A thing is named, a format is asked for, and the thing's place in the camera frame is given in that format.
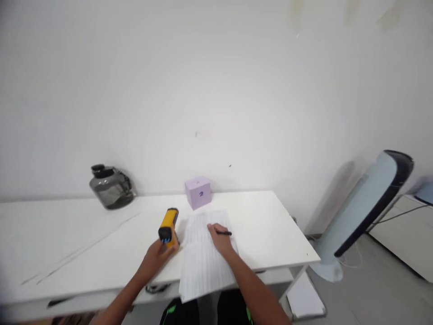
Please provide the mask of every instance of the purple box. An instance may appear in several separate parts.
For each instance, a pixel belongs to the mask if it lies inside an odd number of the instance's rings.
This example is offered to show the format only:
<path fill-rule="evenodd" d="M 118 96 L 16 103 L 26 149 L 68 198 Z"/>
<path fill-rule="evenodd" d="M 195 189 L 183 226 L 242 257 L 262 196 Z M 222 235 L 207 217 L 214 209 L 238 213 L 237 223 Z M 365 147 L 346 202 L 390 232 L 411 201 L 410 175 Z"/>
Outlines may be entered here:
<path fill-rule="evenodd" d="M 193 210 L 212 201 L 211 181 L 206 177 L 197 177 L 186 181 L 185 192 Z"/>

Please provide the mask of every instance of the tower fan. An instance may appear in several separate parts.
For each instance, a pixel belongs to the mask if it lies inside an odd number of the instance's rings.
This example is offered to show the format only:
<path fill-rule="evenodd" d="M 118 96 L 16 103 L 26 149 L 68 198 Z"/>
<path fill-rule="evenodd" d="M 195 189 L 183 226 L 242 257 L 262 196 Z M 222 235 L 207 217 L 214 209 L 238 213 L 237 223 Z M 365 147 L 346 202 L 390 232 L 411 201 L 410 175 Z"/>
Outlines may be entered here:
<path fill-rule="evenodd" d="M 384 211 L 404 185 L 414 161 L 407 154 L 384 150 L 350 192 L 318 240 L 315 249 L 322 261 L 311 268 L 325 280 L 343 278 L 338 258 L 346 252 Z"/>

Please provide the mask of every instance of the white cabinet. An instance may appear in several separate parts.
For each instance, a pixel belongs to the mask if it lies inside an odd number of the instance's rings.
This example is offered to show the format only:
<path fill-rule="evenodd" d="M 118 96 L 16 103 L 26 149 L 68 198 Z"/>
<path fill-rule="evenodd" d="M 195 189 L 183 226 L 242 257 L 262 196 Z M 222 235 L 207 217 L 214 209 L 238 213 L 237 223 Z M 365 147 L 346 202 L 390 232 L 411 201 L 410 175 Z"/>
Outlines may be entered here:
<path fill-rule="evenodd" d="M 411 195 L 402 196 L 381 221 L 423 206 Z M 433 208 L 423 207 L 374 226 L 370 235 L 415 272 L 433 282 Z"/>

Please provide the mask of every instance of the black jug lid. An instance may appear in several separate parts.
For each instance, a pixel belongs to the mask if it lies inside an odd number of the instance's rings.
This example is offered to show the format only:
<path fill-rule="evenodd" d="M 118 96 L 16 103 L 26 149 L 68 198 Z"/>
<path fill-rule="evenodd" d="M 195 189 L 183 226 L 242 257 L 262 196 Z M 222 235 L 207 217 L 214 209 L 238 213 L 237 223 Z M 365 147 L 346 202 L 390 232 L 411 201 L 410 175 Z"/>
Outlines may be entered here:
<path fill-rule="evenodd" d="M 103 164 L 93 165 L 91 168 L 94 177 L 98 179 L 114 175 L 113 168 L 105 168 Z"/>

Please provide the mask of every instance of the black pen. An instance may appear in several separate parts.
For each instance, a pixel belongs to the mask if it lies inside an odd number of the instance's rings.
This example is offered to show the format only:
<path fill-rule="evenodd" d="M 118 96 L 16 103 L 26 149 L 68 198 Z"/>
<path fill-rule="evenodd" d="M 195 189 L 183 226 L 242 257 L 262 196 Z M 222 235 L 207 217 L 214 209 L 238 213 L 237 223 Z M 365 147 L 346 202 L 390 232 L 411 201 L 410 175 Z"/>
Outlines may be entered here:
<path fill-rule="evenodd" d="M 217 233 L 218 235 L 227 235 L 227 236 L 231 236 L 231 232 L 221 232 L 221 231 L 219 231 L 219 230 L 216 230 L 216 233 Z"/>

